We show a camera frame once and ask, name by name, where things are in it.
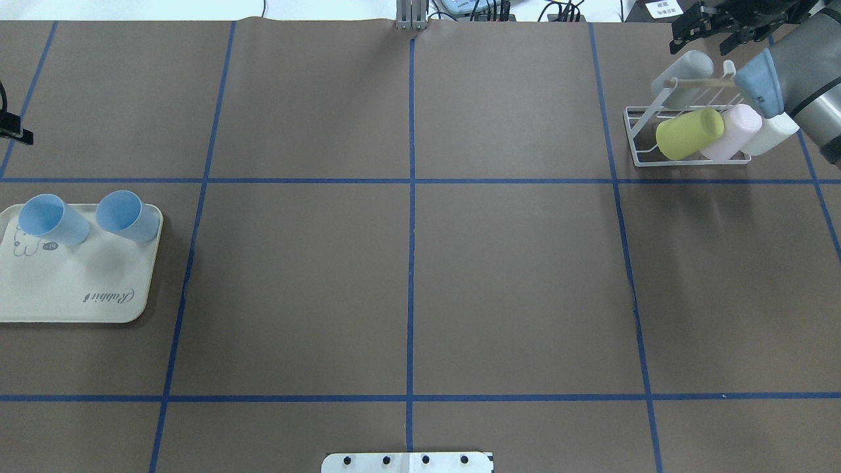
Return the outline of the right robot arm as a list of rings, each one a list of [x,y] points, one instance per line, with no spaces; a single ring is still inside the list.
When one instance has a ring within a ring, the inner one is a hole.
[[[734,81],[761,116],[787,114],[834,166],[840,158],[840,9],[827,1],[697,1],[671,24],[670,51],[724,34],[719,52],[767,39],[781,25],[795,28],[737,72]]]

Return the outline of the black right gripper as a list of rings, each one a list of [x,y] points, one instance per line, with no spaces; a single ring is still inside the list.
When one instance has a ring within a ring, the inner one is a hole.
[[[763,41],[766,25],[799,24],[821,1],[705,1],[702,14],[684,14],[671,24],[673,39],[670,53],[676,55],[688,43],[705,39],[711,29],[727,29],[730,24],[741,27],[733,30],[719,45],[721,56],[727,56],[740,45]]]

